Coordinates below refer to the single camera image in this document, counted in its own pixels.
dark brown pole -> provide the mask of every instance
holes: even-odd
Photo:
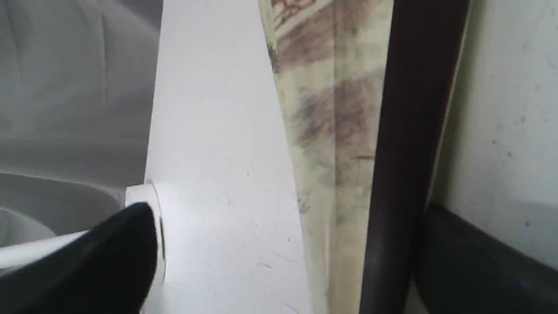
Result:
[[[469,0],[395,0],[360,314],[402,313]]]

black curved object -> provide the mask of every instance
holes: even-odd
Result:
[[[155,275],[146,203],[129,206],[51,255],[0,277],[1,314],[138,314]]]
[[[558,272],[431,205],[415,281],[430,314],[556,314]]]
[[[395,0],[360,314],[400,314],[427,204],[469,0]]]

